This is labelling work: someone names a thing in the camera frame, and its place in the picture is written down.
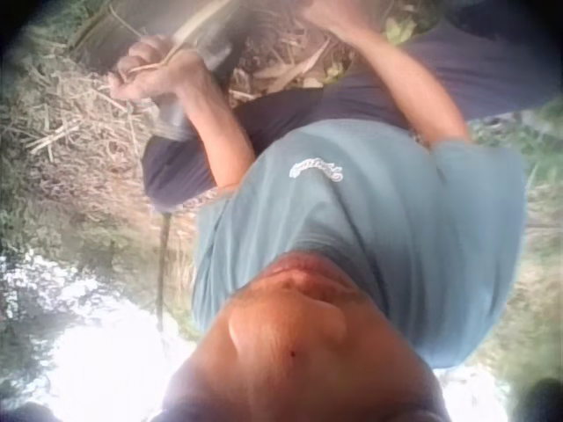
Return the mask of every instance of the t-shirt logo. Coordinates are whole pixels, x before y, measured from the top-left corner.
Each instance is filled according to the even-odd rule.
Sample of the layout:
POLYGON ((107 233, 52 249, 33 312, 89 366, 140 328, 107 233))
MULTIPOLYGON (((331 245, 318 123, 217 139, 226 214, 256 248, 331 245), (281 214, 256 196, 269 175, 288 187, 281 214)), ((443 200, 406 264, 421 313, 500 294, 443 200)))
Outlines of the t-shirt logo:
POLYGON ((333 182, 341 182, 344 178, 342 167, 337 167, 334 163, 325 163, 320 158, 309 158, 308 160, 295 164, 291 168, 289 176, 291 178, 298 178, 303 171, 308 169, 321 170, 333 182))

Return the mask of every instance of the teal t-shirt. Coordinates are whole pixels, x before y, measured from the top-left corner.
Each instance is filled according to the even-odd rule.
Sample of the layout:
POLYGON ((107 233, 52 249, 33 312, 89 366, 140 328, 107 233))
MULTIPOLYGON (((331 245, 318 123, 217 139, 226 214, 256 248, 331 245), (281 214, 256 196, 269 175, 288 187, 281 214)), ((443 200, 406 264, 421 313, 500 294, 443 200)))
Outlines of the teal t-shirt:
POLYGON ((401 129, 325 120, 275 142, 229 198, 202 209, 193 310, 225 301, 285 252, 344 270, 432 367, 463 361, 495 324, 525 221, 521 158, 401 129))

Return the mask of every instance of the dark blue pants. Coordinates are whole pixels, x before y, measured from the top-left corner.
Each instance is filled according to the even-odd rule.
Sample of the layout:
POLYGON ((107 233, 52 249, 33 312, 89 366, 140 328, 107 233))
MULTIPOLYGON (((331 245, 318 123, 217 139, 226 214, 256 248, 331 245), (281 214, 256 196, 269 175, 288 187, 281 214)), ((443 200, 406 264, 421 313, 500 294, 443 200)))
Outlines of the dark blue pants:
MULTIPOLYGON (((402 48, 432 70, 467 120, 542 106, 560 92, 559 41, 502 1, 464 8, 402 48)), ((257 155, 289 131, 320 120, 377 120, 408 128, 367 66, 356 66, 324 89, 279 92, 234 113, 257 155)), ((196 133, 185 142, 153 137, 143 173, 146 193, 160 211, 215 185, 196 133)))

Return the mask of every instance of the ground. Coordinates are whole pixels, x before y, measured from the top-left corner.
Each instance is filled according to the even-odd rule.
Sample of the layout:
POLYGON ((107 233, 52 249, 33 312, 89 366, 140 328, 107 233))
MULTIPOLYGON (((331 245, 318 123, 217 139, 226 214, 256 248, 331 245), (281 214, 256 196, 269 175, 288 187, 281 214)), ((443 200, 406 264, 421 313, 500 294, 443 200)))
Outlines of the ground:
MULTIPOLYGON (((63 2, 25 30, 3 66, 0 255, 17 257, 31 246, 120 283, 154 309, 162 217, 143 194, 139 158, 155 108, 150 102, 113 101, 103 77, 69 58, 68 40, 101 3, 63 2)), ((416 0, 383 6, 380 21, 395 43, 428 29, 439 11, 437 2, 422 6, 416 0)), ((230 87, 234 106, 275 89, 330 84, 354 59, 345 46, 299 23, 288 8, 260 7, 257 13, 255 34, 230 87), (316 55, 318 60, 310 60, 316 55), (288 80, 292 72, 296 77, 288 80)), ((519 280, 500 324, 472 357, 516 391, 541 377, 563 378, 561 104, 472 127, 479 142, 517 148, 529 165, 530 226, 519 280)), ((165 302, 191 338, 197 333, 186 298, 194 218, 210 196, 186 204, 172 220, 165 302)))

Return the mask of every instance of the hand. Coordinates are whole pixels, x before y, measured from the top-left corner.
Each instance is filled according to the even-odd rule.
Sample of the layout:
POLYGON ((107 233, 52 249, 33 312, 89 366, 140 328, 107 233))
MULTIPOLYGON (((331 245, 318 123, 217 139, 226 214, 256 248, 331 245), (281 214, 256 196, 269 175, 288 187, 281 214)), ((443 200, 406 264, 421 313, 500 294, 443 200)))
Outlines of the hand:
POLYGON ((298 0, 302 16, 348 42, 356 30, 369 30, 362 0, 298 0))
POLYGON ((172 40, 158 35, 145 37, 135 43, 128 55, 117 64, 119 75, 110 73, 108 82, 113 98, 144 99, 164 94, 177 94, 186 86, 201 86, 201 81, 208 76, 205 63, 194 51, 182 49, 178 51, 161 68, 140 70, 130 75, 132 69, 148 64, 161 62, 172 48, 172 40))

